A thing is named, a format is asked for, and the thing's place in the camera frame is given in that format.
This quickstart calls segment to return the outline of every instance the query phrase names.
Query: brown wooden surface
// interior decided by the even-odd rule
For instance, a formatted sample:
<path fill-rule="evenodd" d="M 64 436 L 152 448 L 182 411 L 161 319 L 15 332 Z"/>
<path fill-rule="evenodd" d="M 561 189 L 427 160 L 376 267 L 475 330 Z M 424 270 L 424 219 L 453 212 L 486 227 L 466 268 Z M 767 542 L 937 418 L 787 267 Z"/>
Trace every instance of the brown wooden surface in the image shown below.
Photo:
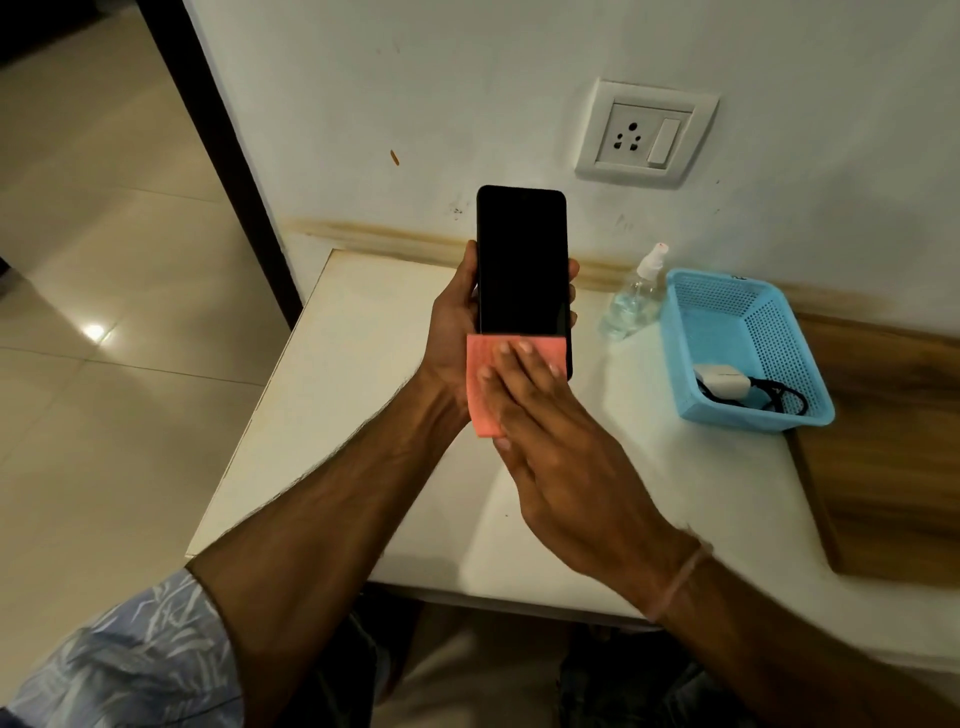
<path fill-rule="evenodd" d="M 787 435 L 830 565 L 960 587 L 960 340 L 798 321 L 837 413 Z"/>

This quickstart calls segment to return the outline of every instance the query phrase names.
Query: blue basket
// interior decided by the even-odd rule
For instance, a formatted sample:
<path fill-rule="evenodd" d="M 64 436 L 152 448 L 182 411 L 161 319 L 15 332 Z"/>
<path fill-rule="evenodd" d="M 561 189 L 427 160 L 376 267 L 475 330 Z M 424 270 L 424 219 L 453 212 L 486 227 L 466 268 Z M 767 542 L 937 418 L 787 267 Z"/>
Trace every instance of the blue basket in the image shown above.
<path fill-rule="evenodd" d="M 777 286 L 716 273 L 677 268 L 666 277 L 660 332 L 677 411 L 708 425 L 780 432 L 798 425 L 829 425 L 833 402 Z M 756 388 L 747 407 L 708 400 L 697 385 L 694 364 L 729 364 L 747 376 L 773 379 L 802 392 L 810 408 L 800 416 L 796 397 L 784 397 L 787 412 L 753 409 L 768 398 Z"/>

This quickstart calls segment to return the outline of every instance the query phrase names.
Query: black door frame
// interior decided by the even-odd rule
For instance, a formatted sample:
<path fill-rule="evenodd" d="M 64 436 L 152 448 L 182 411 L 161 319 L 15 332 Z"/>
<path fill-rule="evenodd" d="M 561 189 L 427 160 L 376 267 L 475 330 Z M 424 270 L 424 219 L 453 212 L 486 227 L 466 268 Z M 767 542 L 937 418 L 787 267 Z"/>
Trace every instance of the black door frame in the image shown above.
<path fill-rule="evenodd" d="M 182 0 L 137 0 L 277 304 L 293 328 L 303 303 L 227 106 Z"/>

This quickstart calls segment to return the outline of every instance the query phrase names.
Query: floor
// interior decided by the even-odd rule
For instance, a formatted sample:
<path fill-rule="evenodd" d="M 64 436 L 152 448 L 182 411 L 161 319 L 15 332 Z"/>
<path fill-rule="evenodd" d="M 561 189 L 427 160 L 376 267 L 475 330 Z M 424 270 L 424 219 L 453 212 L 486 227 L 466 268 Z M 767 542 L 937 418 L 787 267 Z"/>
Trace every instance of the floor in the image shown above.
<path fill-rule="evenodd" d="M 182 566 L 289 329 L 135 9 L 0 68 L 0 158 L 2 705 Z M 567 624 L 422 624 L 378 728 L 553 724 Z"/>

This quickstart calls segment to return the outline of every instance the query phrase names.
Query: bracelet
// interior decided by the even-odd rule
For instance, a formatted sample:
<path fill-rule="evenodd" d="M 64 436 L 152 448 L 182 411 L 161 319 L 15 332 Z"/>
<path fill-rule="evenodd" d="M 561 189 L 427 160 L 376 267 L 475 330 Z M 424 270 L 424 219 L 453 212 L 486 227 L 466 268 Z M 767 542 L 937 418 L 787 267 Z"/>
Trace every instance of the bracelet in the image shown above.
<path fill-rule="evenodd" d="M 677 595 L 677 592 L 680 591 L 681 587 L 690 578 L 690 574 L 693 573 L 700 562 L 706 561 L 713 555 L 713 546 L 695 533 L 690 533 L 690 535 L 700 542 L 700 546 L 684 561 L 684 565 L 678 569 L 677 574 L 670 581 L 670 585 L 663 591 L 660 599 L 654 602 L 654 606 L 643 615 L 648 621 L 660 621 L 660 619 L 662 619 L 663 615 L 666 614 L 666 610 L 669 609 L 670 604 L 673 602 L 674 597 Z"/>

